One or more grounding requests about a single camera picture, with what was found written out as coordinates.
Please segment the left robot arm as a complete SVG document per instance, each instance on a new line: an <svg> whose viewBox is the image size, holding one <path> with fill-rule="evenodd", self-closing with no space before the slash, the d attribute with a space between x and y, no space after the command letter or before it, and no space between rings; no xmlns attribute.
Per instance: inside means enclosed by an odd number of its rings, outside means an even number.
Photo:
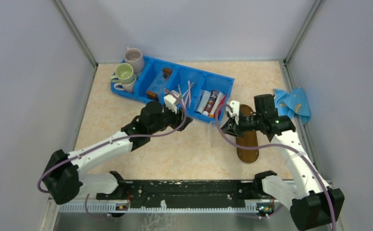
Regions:
<svg viewBox="0 0 373 231"><path fill-rule="evenodd" d="M97 177L87 172L114 157L137 150L151 138L183 131L192 121L184 108L171 109L159 102L148 102L138 116L105 140L69 153L62 149L55 151L37 187L49 193L58 205L72 201L81 193L91 194L92 190L121 199L127 187L112 173Z"/></svg>

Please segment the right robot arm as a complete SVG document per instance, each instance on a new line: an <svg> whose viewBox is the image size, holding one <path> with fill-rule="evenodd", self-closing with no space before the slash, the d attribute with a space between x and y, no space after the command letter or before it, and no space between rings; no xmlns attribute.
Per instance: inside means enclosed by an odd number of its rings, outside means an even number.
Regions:
<svg viewBox="0 0 373 231"><path fill-rule="evenodd" d="M253 192L258 198L268 195L277 199L289 209L291 218L300 231L307 231L324 225L337 229L337 221L345 200L339 188L332 188L312 164L302 147L296 127L288 116L279 115L274 97L263 94L254 97L254 115L240 114L240 103L231 101L218 106L218 113L225 110L228 120L218 131L222 137L231 135L243 137L248 131L259 131L266 135L269 143L261 146L245 147L228 138L225 140L243 150L259 150L276 147L285 161L294 186L285 182L275 172L269 170L255 175Z"/></svg>

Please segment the green ceramic mug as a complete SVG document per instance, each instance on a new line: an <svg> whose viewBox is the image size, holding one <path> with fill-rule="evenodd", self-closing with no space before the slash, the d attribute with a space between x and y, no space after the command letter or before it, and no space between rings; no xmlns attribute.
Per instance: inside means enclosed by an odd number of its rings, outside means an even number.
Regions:
<svg viewBox="0 0 373 231"><path fill-rule="evenodd" d="M133 67L128 63L121 63L116 67L115 73L111 76L110 82L130 84L137 79Z"/></svg>

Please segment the clear textured acrylic tray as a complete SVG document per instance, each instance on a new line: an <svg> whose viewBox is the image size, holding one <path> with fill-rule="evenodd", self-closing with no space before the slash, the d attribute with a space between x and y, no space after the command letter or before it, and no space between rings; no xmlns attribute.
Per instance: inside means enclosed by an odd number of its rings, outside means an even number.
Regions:
<svg viewBox="0 0 373 231"><path fill-rule="evenodd" d="M215 121L211 121L209 123L209 127L206 132L209 138L210 147L220 148L226 145L230 146L230 144L223 138L221 133L218 131L217 125L219 125L219 123L216 123Z"/></svg>

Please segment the clear holder with wooden ends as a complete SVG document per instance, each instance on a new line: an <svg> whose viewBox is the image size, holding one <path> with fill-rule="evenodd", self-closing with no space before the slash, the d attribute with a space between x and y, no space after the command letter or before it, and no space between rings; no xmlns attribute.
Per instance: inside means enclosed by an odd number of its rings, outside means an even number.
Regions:
<svg viewBox="0 0 373 231"><path fill-rule="evenodd" d="M162 93L164 92L164 87L169 81L172 73L172 69L165 67L160 72L158 72L158 74L155 76L154 80L152 81L151 85L148 87L146 91L146 96L148 99L159 101L159 98L162 96Z"/></svg>

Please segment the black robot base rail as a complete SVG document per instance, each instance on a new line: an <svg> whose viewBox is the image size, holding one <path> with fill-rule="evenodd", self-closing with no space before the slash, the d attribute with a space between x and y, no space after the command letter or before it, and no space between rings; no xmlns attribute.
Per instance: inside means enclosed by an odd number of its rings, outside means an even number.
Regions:
<svg viewBox="0 0 373 231"><path fill-rule="evenodd" d="M98 200L124 200L131 209L213 209L251 208L250 202L270 202L271 196L261 194L253 180L125 180L116 171L110 172L118 181L112 193L98 193Z"/></svg>

